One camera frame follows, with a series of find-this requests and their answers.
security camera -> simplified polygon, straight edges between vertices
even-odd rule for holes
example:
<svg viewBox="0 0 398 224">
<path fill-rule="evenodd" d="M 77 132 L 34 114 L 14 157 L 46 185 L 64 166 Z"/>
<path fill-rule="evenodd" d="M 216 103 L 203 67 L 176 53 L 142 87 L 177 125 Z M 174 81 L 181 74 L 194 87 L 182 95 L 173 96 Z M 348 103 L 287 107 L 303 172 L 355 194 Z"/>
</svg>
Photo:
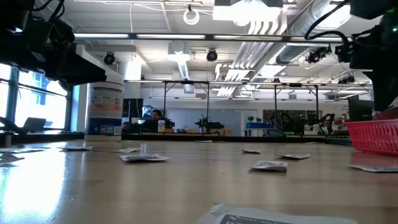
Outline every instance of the security camera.
<svg viewBox="0 0 398 224">
<path fill-rule="evenodd" d="M 107 65 L 114 65 L 116 63 L 116 59 L 114 57 L 114 52 L 106 53 L 106 56 L 104 58 L 104 63 Z"/>
<path fill-rule="evenodd" d="M 217 60 L 217 53 L 215 49 L 210 49 L 206 57 L 208 62 L 215 62 Z"/>
</svg>

window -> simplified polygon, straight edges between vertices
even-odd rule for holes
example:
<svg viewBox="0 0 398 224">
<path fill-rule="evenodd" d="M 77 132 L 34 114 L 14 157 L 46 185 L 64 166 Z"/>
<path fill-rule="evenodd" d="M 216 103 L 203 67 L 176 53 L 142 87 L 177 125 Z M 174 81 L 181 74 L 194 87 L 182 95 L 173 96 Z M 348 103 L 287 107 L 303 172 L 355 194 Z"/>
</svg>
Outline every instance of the window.
<svg viewBox="0 0 398 224">
<path fill-rule="evenodd" d="M 10 72 L 10 66 L 0 64 L 0 78 L 3 79 L 3 81 L 0 80 L 0 116 L 3 118 L 6 117 L 8 101 L 8 83 L 4 80 L 10 79 Z"/>
<path fill-rule="evenodd" d="M 15 124 L 23 127 L 27 118 L 45 118 L 45 128 L 65 128 L 67 92 L 43 74 L 19 73 Z"/>
</svg>

desk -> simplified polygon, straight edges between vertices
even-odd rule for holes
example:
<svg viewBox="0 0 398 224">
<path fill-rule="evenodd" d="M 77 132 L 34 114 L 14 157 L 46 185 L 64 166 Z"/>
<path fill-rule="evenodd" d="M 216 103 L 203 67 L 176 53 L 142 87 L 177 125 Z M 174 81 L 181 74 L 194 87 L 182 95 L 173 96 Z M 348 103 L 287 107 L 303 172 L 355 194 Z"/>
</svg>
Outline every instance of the desk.
<svg viewBox="0 0 398 224">
<path fill-rule="evenodd" d="M 81 146 L 82 141 L 32 146 Z M 144 142 L 168 162 L 125 164 L 110 150 L 139 142 L 91 143 L 93 151 L 18 154 L 0 167 L 0 222 L 188 224 L 214 203 L 293 215 L 396 223 L 398 175 L 347 168 L 352 147 L 327 144 Z M 262 154 L 241 154 L 241 149 Z M 311 153 L 284 173 L 249 172 L 280 153 Z"/>
</svg>

window frame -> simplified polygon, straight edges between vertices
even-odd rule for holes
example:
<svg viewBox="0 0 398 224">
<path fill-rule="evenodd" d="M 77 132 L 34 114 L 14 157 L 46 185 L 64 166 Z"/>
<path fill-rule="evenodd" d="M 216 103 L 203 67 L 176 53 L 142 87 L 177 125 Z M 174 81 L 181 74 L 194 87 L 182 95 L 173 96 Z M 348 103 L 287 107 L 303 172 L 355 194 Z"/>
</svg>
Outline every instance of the window frame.
<svg viewBox="0 0 398 224">
<path fill-rule="evenodd" d="M 70 131 L 70 118 L 72 114 L 72 95 L 73 95 L 73 90 L 72 91 L 67 91 L 67 95 L 64 96 L 59 93 L 55 93 L 52 91 L 48 91 L 43 88 L 38 88 L 36 86 L 30 86 L 26 84 L 19 83 L 19 75 L 20 71 L 14 67 L 11 67 L 10 70 L 10 79 L 5 80 L 0 78 L 0 82 L 8 84 L 8 96 L 7 96 L 7 111 L 6 111 L 6 118 L 13 123 L 15 123 L 15 118 L 16 118 L 16 109 L 17 109 L 17 100 L 18 100 L 18 92 L 19 88 L 23 88 L 26 90 L 30 90 L 36 93 L 43 93 L 46 95 L 52 95 L 52 96 L 61 96 L 65 97 L 67 105 L 66 105 L 66 112 L 65 112 L 65 124 L 63 128 L 44 128 L 44 131 L 50 131 L 50 130 L 61 130 L 61 131 Z"/>
</svg>

red plastic basket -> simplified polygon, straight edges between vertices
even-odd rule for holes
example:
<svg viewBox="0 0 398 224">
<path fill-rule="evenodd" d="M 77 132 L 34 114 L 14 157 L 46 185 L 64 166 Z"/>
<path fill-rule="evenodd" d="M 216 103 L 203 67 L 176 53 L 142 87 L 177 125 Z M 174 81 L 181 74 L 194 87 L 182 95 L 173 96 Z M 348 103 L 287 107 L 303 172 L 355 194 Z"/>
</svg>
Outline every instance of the red plastic basket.
<svg viewBox="0 0 398 224">
<path fill-rule="evenodd" d="M 348 122 L 354 149 L 398 156 L 398 119 Z"/>
</svg>

